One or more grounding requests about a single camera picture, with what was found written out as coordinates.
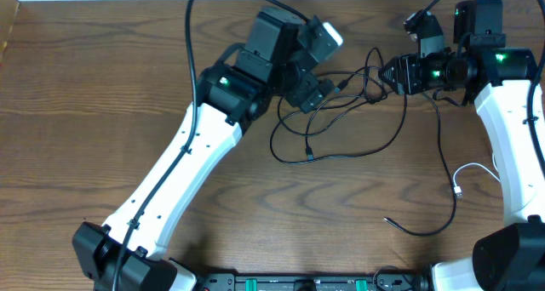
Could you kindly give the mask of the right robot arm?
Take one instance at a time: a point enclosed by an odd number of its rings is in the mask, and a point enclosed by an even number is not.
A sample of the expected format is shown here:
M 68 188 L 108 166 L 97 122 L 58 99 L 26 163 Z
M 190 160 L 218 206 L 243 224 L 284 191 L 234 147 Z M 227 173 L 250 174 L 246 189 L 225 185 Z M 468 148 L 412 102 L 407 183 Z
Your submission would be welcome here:
M 464 259 L 440 262 L 416 280 L 418 290 L 541 290 L 544 287 L 544 177 L 533 134 L 542 134 L 538 67 L 527 48 L 510 48 L 501 0 L 456 5 L 445 46 L 436 17 L 420 10 L 404 23 L 418 44 L 391 59 L 379 78 L 397 94 L 463 88 L 488 134 L 502 187 L 504 227 L 478 240 Z

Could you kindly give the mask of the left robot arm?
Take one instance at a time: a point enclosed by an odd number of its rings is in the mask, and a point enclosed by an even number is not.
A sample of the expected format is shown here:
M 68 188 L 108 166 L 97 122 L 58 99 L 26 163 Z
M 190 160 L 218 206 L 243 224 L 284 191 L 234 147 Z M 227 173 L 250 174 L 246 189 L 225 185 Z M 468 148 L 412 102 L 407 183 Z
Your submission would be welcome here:
M 248 39 L 198 77 L 174 138 L 132 195 L 104 223 L 84 222 L 72 245 L 97 290 L 192 290 L 197 276 L 165 258 L 178 222 L 218 162 L 275 96 L 308 112 L 334 85 L 313 69 L 342 46 L 328 22 L 263 8 Z

